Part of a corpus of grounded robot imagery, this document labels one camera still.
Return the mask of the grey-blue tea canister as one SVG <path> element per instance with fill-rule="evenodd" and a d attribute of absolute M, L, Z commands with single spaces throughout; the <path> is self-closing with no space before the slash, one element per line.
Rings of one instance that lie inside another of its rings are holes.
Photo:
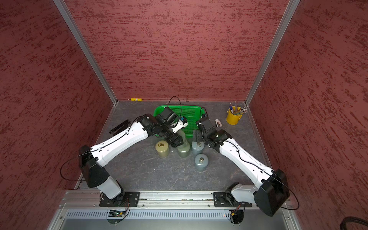
<path fill-rule="evenodd" d="M 203 153 L 205 144 L 203 142 L 193 141 L 191 146 L 193 155 L 197 156 Z"/>

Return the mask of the beige tea canister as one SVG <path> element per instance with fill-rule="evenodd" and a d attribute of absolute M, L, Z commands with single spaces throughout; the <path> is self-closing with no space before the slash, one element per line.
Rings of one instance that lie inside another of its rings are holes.
<path fill-rule="evenodd" d="M 161 140 L 155 145 L 155 149 L 160 157 L 167 157 L 169 155 L 169 144 L 168 142 Z"/>

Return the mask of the green plastic basket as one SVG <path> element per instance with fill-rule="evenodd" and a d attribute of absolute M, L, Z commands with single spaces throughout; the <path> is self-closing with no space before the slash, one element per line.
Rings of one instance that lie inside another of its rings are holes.
<path fill-rule="evenodd" d="M 170 105 L 169 108 L 176 113 L 187 118 L 188 125 L 181 130 L 184 131 L 187 138 L 193 137 L 193 130 L 198 129 L 196 122 L 206 113 L 201 106 L 194 105 Z"/>

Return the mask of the grey tea canister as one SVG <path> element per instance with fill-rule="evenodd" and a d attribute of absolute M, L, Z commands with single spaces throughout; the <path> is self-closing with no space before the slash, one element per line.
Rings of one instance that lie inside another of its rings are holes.
<path fill-rule="evenodd" d="M 208 164 L 209 164 L 209 159 L 205 154 L 198 154 L 195 157 L 195 168 L 198 172 L 205 171 Z"/>

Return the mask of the olive tea canister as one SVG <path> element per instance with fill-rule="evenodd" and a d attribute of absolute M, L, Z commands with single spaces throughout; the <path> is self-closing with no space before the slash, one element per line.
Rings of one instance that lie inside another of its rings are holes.
<path fill-rule="evenodd" d="M 179 130 L 177 134 L 183 138 L 183 144 L 177 147 L 178 154 L 180 157 L 186 158 L 190 154 L 191 146 L 187 141 L 186 134 L 182 130 Z"/>

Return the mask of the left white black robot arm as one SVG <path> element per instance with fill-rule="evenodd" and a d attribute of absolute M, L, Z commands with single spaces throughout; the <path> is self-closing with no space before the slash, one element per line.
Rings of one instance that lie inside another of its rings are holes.
<path fill-rule="evenodd" d="M 115 206 L 122 206 L 126 201 L 125 192 L 104 167 L 123 151 L 151 136 L 164 138 L 173 148 L 183 145 L 184 138 L 177 132 L 187 125 L 186 117 L 180 117 L 165 107 L 155 117 L 151 114 L 139 116 L 127 129 L 100 144 L 82 146 L 79 149 L 79 168 L 87 186 L 99 189 Z"/>

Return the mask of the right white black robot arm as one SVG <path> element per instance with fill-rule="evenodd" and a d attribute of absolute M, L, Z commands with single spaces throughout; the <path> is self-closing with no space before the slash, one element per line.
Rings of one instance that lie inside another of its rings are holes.
<path fill-rule="evenodd" d="M 274 216 L 290 196 L 286 174 L 258 161 L 228 132 L 217 130 L 208 117 L 199 119 L 196 125 L 204 143 L 231 160 L 254 184 L 252 188 L 236 184 L 230 189 L 230 197 L 237 202 L 256 204 L 264 214 Z"/>

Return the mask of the small white stapler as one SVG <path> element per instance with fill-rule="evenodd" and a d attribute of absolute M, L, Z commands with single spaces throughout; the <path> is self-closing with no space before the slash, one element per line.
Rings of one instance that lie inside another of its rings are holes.
<path fill-rule="evenodd" d="M 219 119 L 215 119 L 216 127 L 222 127 L 222 123 Z"/>

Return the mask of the yellow pen cup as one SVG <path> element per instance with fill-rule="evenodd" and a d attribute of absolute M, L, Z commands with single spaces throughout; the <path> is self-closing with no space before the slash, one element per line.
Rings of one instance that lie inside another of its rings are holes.
<path fill-rule="evenodd" d="M 230 125 L 238 124 L 244 113 L 245 111 L 241 107 L 233 106 L 233 113 L 231 113 L 229 109 L 227 111 L 227 123 Z"/>

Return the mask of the black tongs tool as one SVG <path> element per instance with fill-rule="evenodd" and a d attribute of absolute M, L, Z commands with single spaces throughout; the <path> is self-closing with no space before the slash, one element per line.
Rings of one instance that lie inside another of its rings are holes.
<path fill-rule="evenodd" d="M 127 119 L 124 122 L 117 125 L 116 127 L 114 127 L 113 129 L 111 129 L 109 131 L 109 134 L 115 136 L 115 135 L 119 134 L 120 132 L 124 131 L 125 129 L 129 128 L 130 124 L 131 124 L 131 122 Z"/>

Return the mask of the yellow marker at wall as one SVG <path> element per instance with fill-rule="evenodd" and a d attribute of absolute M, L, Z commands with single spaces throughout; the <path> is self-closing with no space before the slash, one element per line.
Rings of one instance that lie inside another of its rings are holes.
<path fill-rule="evenodd" d="M 134 101 L 134 102 L 142 102 L 143 99 L 142 98 L 131 98 L 131 101 Z"/>

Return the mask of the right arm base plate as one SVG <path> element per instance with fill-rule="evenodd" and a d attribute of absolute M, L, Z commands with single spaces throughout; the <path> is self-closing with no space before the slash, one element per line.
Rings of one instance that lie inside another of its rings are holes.
<path fill-rule="evenodd" d="M 214 206 L 216 208 L 251 208 L 252 204 L 248 202 L 238 202 L 231 194 L 226 192 L 213 193 Z"/>

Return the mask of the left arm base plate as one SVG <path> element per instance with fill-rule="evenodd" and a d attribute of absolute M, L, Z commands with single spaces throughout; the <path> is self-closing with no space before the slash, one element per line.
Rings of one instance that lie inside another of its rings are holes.
<path fill-rule="evenodd" d="M 113 199 L 109 199 L 104 193 L 100 194 L 100 207 L 137 207 L 140 199 L 140 192 L 125 191 L 123 195 L 118 195 Z"/>

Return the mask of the aluminium front rail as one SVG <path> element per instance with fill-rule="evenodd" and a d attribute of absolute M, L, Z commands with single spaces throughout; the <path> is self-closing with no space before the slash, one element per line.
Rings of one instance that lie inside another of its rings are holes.
<path fill-rule="evenodd" d="M 268 217 L 256 206 L 241 208 L 241 223 L 231 223 L 229 207 L 215 207 L 213 191 L 141 191 L 127 217 L 111 217 L 97 190 L 69 190 L 50 230 L 300 230 L 294 211 Z"/>

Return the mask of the left aluminium frame post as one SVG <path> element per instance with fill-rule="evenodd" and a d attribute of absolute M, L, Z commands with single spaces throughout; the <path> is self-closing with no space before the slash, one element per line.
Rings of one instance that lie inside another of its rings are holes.
<path fill-rule="evenodd" d="M 99 67 L 97 60 L 93 56 L 92 51 L 90 50 L 87 42 L 85 41 L 80 29 L 78 28 L 75 20 L 73 19 L 72 14 L 70 13 L 65 1 L 62 0 L 54 0 L 53 1 L 55 6 L 57 7 L 59 13 L 61 14 L 62 18 L 64 19 L 65 23 L 67 24 L 69 30 L 71 31 L 72 35 L 74 36 L 75 40 L 77 41 L 78 45 L 80 46 L 82 52 L 84 53 L 85 57 L 87 58 L 90 66 L 92 67 L 93 71 L 95 72 L 96 76 L 98 77 L 100 83 L 102 84 L 105 92 L 109 96 L 110 100 L 112 101 L 113 105 L 116 106 L 118 104 L 118 99 L 113 92 L 112 88 L 110 87 L 106 77 L 104 76 L 101 68 Z"/>

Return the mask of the aluminium frame post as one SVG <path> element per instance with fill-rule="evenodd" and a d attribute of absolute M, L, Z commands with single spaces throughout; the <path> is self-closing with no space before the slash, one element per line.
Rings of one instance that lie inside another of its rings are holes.
<path fill-rule="evenodd" d="M 255 77 L 255 81 L 254 81 L 254 83 L 253 83 L 253 85 L 252 85 L 252 87 L 251 87 L 251 89 L 250 89 L 250 91 L 247 95 L 247 98 L 245 100 L 245 104 L 247 106 L 250 105 L 250 103 L 251 103 L 251 101 L 252 101 L 252 99 L 253 99 L 256 91 L 257 91 L 257 88 L 260 85 L 269 64 L 271 63 L 271 60 L 272 60 L 272 58 L 273 58 L 273 56 L 274 56 L 281 40 L 282 40 L 282 38 L 283 38 L 283 36 L 286 32 L 286 29 L 287 29 L 293 15 L 294 15 L 295 11 L 296 11 L 299 3 L 300 3 L 300 0 L 290 0 L 288 2 L 287 6 L 286 6 L 286 9 L 284 11 L 284 14 L 283 14 L 283 16 L 280 20 L 280 23 L 277 27 L 277 30 L 274 34 L 274 37 L 271 41 L 271 44 L 270 44 L 270 46 L 267 50 L 267 53 L 264 57 L 264 60 L 261 64 L 261 66 L 260 66 L 260 69 L 259 69 L 256 77 Z"/>
<path fill-rule="evenodd" d="M 93 71 L 95 72 L 96 76 L 98 77 L 100 83 L 102 84 L 105 92 L 109 96 L 110 100 L 112 101 L 113 105 L 116 106 L 118 104 L 118 99 L 113 92 L 112 88 L 110 87 L 106 77 L 104 76 L 101 68 L 99 67 L 97 60 L 93 56 L 92 51 L 90 50 L 87 42 L 85 41 L 80 29 L 78 28 L 75 20 L 73 19 L 72 14 L 70 13 L 65 1 L 62 0 L 54 0 L 53 1 L 55 6 L 57 7 L 59 13 L 61 14 L 62 18 L 64 19 L 65 23 L 67 24 L 69 30 L 71 31 L 72 35 L 74 36 L 75 40 L 77 41 L 78 45 L 80 46 L 82 52 L 84 53 L 85 57 L 87 58 L 90 66 L 92 67 Z"/>

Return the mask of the right aluminium frame post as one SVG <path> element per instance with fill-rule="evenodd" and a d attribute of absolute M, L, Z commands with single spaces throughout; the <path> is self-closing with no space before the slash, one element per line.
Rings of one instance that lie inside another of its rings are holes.
<path fill-rule="evenodd" d="M 245 100 L 245 104 L 247 106 L 250 105 L 250 103 L 251 103 L 251 101 L 252 101 L 252 99 L 253 99 L 256 91 L 257 91 L 257 88 L 260 85 L 269 64 L 271 63 L 271 60 L 272 60 L 272 58 L 273 58 L 273 56 L 274 56 L 281 40 L 282 40 L 282 38 L 283 38 L 283 36 L 286 32 L 286 29 L 287 29 L 293 15 L 294 15 L 295 11 L 296 11 L 299 3 L 300 3 L 300 0 L 290 0 L 288 2 L 287 6 L 286 6 L 286 9 L 284 11 L 284 14 L 283 14 L 283 16 L 280 20 L 280 23 L 277 27 L 277 30 L 274 34 L 274 37 L 271 41 L 271 44 L 270 44 L 270 46 L 267 50 L 267 53 L 264 57 L 264 60 L 261 64 L 261 66 L 260 66 L 260 69 L 259 69 L 256 77 L 255 77 L 255 81 L 254 81 L 254 83 L 253 83 L 253 85 L 252 85 L 252 87 L 251 87 L 251 89 L 250 89 L 250 91 L 247 95 L 247 98 Z"/>

